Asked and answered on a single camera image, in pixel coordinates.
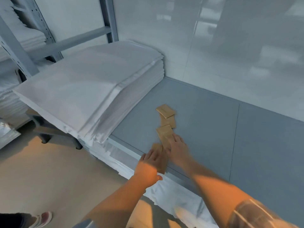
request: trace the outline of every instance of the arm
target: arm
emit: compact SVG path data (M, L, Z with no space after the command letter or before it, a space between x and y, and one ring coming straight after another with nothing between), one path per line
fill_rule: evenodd
M171 145L171 151L167 150L169 158L195 182L215 222L220 228L226 228L237 205L252 197L197 163L183 139L176 134L173 137L168 138Z
M84 220L91 219L96 227L125 228L127 222L145 189L154 185L162 177L157 175L157 152L150 150L144 154L134 171L134 175L118 190L91 210Z

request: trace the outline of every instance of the black pants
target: black pants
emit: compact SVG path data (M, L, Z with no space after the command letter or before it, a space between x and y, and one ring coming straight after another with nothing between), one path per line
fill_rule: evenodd
M1 228L28 228L29 220L32 217L30 214L1 214L0 213L0 227Z

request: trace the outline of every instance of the beige floor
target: beige floor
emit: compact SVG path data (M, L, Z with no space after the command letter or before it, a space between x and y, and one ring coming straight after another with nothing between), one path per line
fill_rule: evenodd
M0 150L0 212L39 214L53 211L46 228L70 228L126 179L69 140L48 144L32 133L33 124ZM128 227L185 227L142 197Z

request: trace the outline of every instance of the hand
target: hand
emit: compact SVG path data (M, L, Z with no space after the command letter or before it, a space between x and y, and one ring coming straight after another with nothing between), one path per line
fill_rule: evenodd
M173 137L169 137L167 139L171 145L171 151L166 150L166 152L170 160L175 165L183 167L184 164L192 160L187 145L184 143L184 140L179 135L173 134Z
M161 156L153 150L141 156L134 171L134 178L137 178L145 188L154 185L158 180L163 180L162 176L157 175L160 160Z

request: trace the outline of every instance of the shirt sleeve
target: shirt sleeve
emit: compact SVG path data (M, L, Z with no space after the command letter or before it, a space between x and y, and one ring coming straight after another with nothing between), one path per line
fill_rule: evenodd
M73 228L97 228L97 227L91 219L87 219L73 226Z
M256 200L245 200L233 211L228 228L298 228Z

